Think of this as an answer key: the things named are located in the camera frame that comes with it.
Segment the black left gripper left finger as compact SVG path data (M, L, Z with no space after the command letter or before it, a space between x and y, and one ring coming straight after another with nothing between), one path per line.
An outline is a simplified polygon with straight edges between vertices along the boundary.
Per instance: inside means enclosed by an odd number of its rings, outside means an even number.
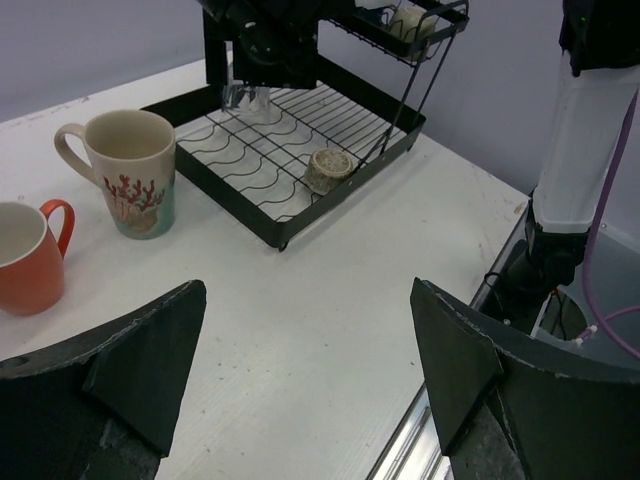
M192 280L2 361L2 478L155 478L171 450L205 309L205 284Z

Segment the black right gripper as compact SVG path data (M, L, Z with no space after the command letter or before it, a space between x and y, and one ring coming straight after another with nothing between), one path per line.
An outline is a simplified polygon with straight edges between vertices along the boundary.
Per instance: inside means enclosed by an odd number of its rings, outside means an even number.
M317 30L301 32L252 1L202 1L206 82L313 89Z

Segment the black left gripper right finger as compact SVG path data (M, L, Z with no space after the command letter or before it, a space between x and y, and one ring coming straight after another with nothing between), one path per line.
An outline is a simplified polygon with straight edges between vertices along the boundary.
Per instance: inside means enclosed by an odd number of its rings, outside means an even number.
M458 479L635 479L639 373L530 338L416 280L410 304Z

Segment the clear glass cup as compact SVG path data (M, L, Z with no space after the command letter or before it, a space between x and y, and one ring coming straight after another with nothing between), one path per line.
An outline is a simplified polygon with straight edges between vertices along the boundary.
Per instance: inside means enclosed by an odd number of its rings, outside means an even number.
M243 83L226 85L222 90L222 111L250 124L269 125L270 89Z

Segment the small beige patterned cup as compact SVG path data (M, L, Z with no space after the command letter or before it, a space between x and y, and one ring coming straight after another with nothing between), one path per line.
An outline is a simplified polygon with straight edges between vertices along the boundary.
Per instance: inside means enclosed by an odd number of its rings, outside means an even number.
M320 148L309 159L304 182L318 195L326 195L353 172L354 166L349 155L335 148Z

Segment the orange ceramic mug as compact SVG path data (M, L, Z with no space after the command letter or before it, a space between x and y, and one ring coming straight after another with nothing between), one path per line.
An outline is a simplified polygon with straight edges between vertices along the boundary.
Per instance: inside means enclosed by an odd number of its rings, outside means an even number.
M39 314L55 305L65 289L64 257L75 226L75 211L53 199L39 208L1 204L1 310Z

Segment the tall floral cream mug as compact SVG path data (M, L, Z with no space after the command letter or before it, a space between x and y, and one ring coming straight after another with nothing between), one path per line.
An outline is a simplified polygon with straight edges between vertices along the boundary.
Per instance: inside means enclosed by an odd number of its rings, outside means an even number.
M144 110L105 112L54 135L58 155L100 189L124 236L151 240L175 221L176 134L168 120Z

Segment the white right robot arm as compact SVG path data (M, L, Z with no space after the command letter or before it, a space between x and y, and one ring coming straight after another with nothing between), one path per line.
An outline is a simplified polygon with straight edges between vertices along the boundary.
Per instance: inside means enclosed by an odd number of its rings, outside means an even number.
M315 27L389 8L386 1L205 1L215 30L248 59L244 80L275 85L312 69ZM497 277L518 306L586 273L639 92L639 5L566 1L551 143L528 207L527 249Z

